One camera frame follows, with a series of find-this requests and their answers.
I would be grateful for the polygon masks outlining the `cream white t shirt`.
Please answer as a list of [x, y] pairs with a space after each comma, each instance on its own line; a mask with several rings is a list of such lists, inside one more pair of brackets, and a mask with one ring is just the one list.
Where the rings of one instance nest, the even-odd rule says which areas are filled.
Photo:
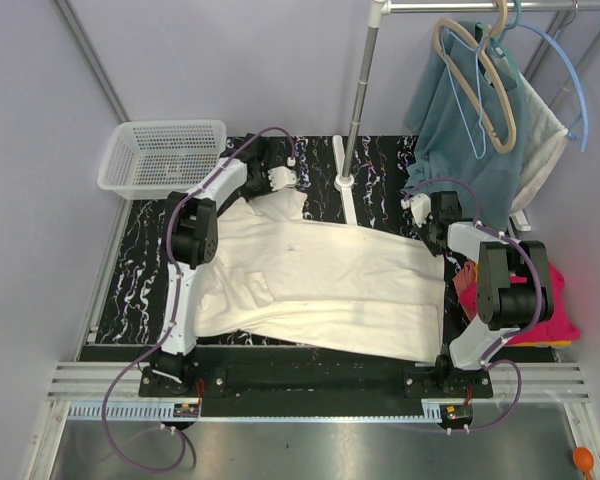
[[444, 261], [420, 241], [306, 220], [305, 194], [236, 200], [188, 316], [197, 337], [237, 330], [431, 363], [440, 353]]

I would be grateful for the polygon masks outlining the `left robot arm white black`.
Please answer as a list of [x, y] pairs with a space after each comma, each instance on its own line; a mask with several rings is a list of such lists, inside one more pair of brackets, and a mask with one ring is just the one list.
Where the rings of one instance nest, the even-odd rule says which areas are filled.
[[156, 351], [150, 356], [151, 371], [176, 396], [195, 386], [196, 372], [190, 356], [196, 346], [194, 316], [203, 274], [219, 246], [219, 210], [234, 194], [247, 200], [274, 191], [267, 139], [249, 135], [237, 148], [220, 155], [216, 166], [184, 193], [167, 197], [163, 234], [168, 261], [168, 290], [163, 326]]

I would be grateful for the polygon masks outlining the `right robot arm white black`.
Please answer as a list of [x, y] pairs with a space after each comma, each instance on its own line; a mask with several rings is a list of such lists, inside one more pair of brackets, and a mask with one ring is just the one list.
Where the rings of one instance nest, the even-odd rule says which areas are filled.
[[418, 194], [409, 208], [432, 255], [455, 252], [477, 264], [477, 313], [450, 343], [451, 362], [433, 374], [437, 390], [452, 397], [468, 387], [469, 370], [485, 367], [515, 336], [551, 318], [548, 254], [540, 241], [516, 240], [479, 220], [465, 219], [455, 191]]

